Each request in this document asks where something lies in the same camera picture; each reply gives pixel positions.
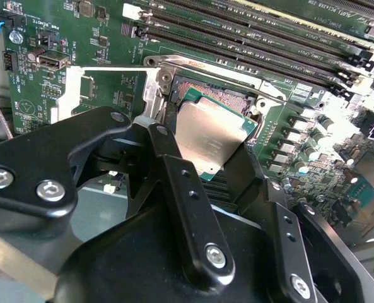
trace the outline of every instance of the green circuit board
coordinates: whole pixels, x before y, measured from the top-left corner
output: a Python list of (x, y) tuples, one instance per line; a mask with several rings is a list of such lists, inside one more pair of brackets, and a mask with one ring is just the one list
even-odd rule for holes
[[(125, 3), (144, 9), (149, 16), (139, 20), (124, 17)], [(350, 10), (341, 0), (256, 3), (374, 43), (374, 11), (358, 11), (356, 6)], [(322, 160), (314, 162), (303, 153), (303, 147), (314, 145), (310, 135), (317, 117), (325, 106), (338, 100), (330, 91), (341, 83), (337, 75), (342, 65), (347, 64), (349, 56), (365, 50), (350, 39), (232, 0), (0, 0), (0, 5), (5, 11), (24, 16), (26, 24), (15, 28), (23, 37), (21, 44), (12, 43), (11, 29), (3, 30), (6, 50), (18, 59), (17, 68), (8, 73), (17, 133), (50, 124), (50, 109), (65, 94), (65, 67), (51, 69), (29, 59), (29, 54), (39, 50), (40, 35), (45, 32), (53, 38), (50, 45), (43, 44), (47, 53), (66, 57), (72, 66), (142, 66), (147, 56), (180, 55), (266, 80), (289, 104), (314, 111), (313, 117), (306, 118), (308, 127), (296, 144), (298, 152), (280, 172), (269, 170), (272, 153), (284, 138), (283, 130), (291, 127), (290, 119), (300, 114), (287, 105), (272, 107), (262, 121), (261, 132), (252, 141), (252, 151), (267, 175), (280, 181), (289, 177), (295, 182), (292, 201), (300, 197), (314, 201), (323, 194), (326, 203), (319, 208), (325, 209), (326, 215), (332, 203), (348, 195), (361, 199), (363, 205), (370, 202), (366, 197), (372, 197), (374, 189), (364, 179), (355, 186), (348, 184), (342, 169), (332, 164), (334, 152), (325, 153)], [(193, 73), (178, 76), (207, 81)], [(80, 105), (73, 114), (107, 105), (135, 118), (144, 110), (144, 82), (142, 72), (87, 71), (81, 80)], [(208, 84), (255, 97), (221, 80)], [(374, 144), (371, 146), (364, 136), (348, 138), (339, 146), (360, 146), (356, 161), (367, 151), (374, 151)], [(297, 171), (293, 165), (297, 161), (308, 164), (308, 174)]]

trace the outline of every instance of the motherboard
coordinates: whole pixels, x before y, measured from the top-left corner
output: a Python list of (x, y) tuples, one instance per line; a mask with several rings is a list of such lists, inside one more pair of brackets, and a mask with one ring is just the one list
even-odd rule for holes
[(16, 133), (104, 105), (162, 121), (171, 104), (213, 203), (236, 210), (228, 142), (336, 228), (374, 199), (374, 0), (0, 5)]

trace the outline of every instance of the capacitor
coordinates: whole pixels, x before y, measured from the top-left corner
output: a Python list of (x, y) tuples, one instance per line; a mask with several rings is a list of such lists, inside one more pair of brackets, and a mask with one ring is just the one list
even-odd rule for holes
[(289, 191), (292, 188), (292, 184), (290, 184), (289, 178), (283, 178), (281, 184), (285, 191)]
[(43, 47), (39, 47), (37, 49), (34, 49), (31, 52), (27, 52), (27, 59), (35, 62), (37, 60), (37, 57), (45, 52), (45, 49)]
[(325, 196), (323, 194), (319, 194), (315, 197), (315, 200), (319, 203), (323, 203), (325, 201)]
[(352, 159), (356, 159), (357, 156), (359, 156), (359, 154), (361, 153), (361, 151), (359, 150), (359, 148), (357, 147), (354, 147), (351, 152), (349, 153), (349, 156), (352, 158)]
[(358, 176), (350, 169), (344, 169), (343, 174), (345, 179), (351, 184), (357, 183), (359, 180)]
[(340, 150), (338, 155), (344, 160), (346, 165), (352, 165), (355, 162), (355, 160), (349, 156), (345, 150)]
[(327, 118), (326, 120), (324, 120), (321, 125), (323, 126), (323, 128), (325, 128), (325, 130), (329, 133), (333, 133), (337, 126), (335, 125), (334, 121)]
[(305, 155), (310, 161), (316, 161), (318, 160), (318, 158), (320, 158), (320, 152), (312, 147), (308, 147), (305, 149)]
[(308, 166), (305, 162), (299, 161), (295, 163), (295, 168), (298, 170), (300, 174), (307, 174), (308, 173)]
[(324, 136), (322, 133), (317, 132), (312, 136), (312, 138), (318, 146), (330, 146), (331, 145), (331, 137)]

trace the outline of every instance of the black bracket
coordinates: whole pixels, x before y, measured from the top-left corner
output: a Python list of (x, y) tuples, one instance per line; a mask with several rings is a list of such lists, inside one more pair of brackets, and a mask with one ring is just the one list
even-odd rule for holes
[[(322, 264), (321, 269), (312, 267), (312, 272), (316, 276), (315, 279), (319, 274), (323, 274), (324, 278), (317, 282), (320, 291), (326, 289), (326, 299), (329, 302), (374, 302), (374, 279), (323, 216), (306, 203), (298, 204), (293, 211), (299, 218), (308, 242), (309, 255), (317, 258), (310, 264)], [(325, 270), (330, 275), (329, 279), (325, 278)], [(335, 294), (331, 291), (336, 288), (333, 279), (340, 285)], [(332, 287), (323, 285), (331, 281)]]
[(230, 196), (240, 215), (266, 233), (269, 293), (276, 302), (311, 302), (317, 297), (299, 222), (286, 208), (282, 187), (267, 178), (255, 155), (242, 145), (225, 165)]
[[(135, 143), (142, 148), (131, 163), (126, 158), (135, 156)], [(44, 237), (65, 231), (86, 163), (102, 154), (108, 161), (120, 152), (125, 164), (121, 157), (116, 171), (142, 177), (144, 169), (156, 178), (153, 183), (161, 184), (185, 277), (200, 290), (222, 291), (233, 281), (235, 262), (194, 165), (182, 159), (168, 128), (131, 126), (125, 115), (109, 107), (0, 143), (0, 231)], [(49, 196), (39, 191), (44, 183)]]

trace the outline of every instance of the usb port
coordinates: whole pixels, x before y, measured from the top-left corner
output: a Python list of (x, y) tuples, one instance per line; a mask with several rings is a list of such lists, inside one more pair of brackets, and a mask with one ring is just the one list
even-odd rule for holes
[(58, 71), (65, 68), (69, 63), (69, 56), (61, 54), (60, 52), (47, 51), (38, 57), (38, 63), (41, 67), (50, 69), (51, 71)]

